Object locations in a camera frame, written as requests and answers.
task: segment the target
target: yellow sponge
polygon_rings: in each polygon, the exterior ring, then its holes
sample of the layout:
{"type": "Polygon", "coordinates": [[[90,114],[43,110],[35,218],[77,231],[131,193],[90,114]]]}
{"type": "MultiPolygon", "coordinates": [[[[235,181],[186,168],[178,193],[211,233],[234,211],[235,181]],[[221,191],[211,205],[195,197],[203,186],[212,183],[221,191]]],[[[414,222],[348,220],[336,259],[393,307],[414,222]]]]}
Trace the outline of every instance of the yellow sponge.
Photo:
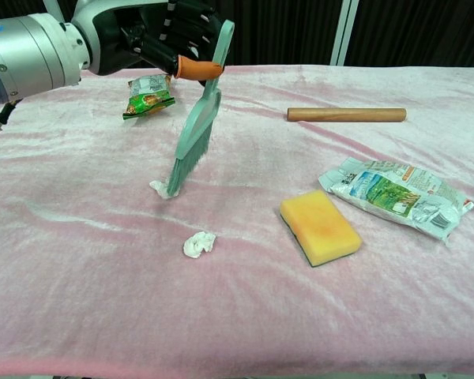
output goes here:
{"type": "Polygon", "coordinates": [[[283,201],[280,213],[313,267],[354,253],[362,244],[349,222],[322,191],[283,201]]]}

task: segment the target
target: wooden stick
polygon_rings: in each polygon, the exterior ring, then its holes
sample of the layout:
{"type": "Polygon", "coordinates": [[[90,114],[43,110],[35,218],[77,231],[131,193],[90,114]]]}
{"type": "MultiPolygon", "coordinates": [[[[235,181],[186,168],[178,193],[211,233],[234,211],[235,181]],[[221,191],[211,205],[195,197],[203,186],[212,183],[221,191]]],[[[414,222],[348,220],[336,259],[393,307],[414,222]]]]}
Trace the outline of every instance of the wooden stick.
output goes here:
{"type": "Polygon", "coordinates": [[[288,108],[288,121],[401,122],[404,108],[288,108]]]}

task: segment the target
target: white plastic bag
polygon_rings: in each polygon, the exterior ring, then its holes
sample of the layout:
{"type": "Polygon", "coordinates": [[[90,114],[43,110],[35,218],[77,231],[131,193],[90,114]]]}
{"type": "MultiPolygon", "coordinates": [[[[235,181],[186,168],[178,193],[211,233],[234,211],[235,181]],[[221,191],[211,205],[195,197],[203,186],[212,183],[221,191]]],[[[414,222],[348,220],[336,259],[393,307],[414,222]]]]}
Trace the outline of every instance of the white plastic bag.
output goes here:
{"type": "Polygon", "coordinates": [[[383,219],[414,227],[446,241],[474,208],[467,197],[432,173],[406,164],[348,158],[324,173],[325,191],[383,219]]]}

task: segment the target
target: black curtain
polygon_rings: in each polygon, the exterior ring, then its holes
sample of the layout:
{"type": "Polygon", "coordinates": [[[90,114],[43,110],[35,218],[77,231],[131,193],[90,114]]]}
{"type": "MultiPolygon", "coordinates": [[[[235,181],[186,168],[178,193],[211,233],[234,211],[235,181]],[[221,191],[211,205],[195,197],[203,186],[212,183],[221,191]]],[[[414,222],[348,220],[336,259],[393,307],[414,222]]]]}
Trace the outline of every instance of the black curtain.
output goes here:
{"type": "Polygon", "coordinates": [[[229,62],[330,63],[342,0],[211,0],[235,22],[229,62]]]}
{"type": "MultiPolygon", "coordinates": [[[[63,16],[70,20],[77,0],[62,0],[58,2],[63,16]]],[[[45,13],[42,0],[0,0],[0,18],[25,16],[31,13],[45,13]]]]}
{"type": "Polygon", "coordinates": [[[348,66],[474,66],[474,0],[360,0],[348,66]]]}

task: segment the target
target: paper scrap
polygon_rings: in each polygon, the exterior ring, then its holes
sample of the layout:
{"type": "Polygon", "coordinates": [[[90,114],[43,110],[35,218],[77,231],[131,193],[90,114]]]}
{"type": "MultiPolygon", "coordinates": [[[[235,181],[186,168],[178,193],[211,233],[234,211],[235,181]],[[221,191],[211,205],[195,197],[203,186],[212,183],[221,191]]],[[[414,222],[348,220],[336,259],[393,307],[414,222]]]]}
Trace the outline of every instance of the paper scrap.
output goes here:
{"type": "Polygon", "coordinates": [[[168,183],[167,182],[161,182],[160,180],[153,180],[152,182],[149,183],[149,186],[153,188],[164,200],[172,199],[173,197],[176,197],[177,195],[179,195],[179,191],[177,191],[176,193],[174,193],[174,196],[168,196],[168,193],[167,193],[168,183]]]}
{"type": "Polygon", "coordinates": [[[182,250],[188,257],[198,258],[201,256],[202,251],[208,253],[213,249],[215,240],[216,236],[213,233],[199,231],[197,234],[189,237],[186,242],[184,242],[184,247],[182,250]]]}

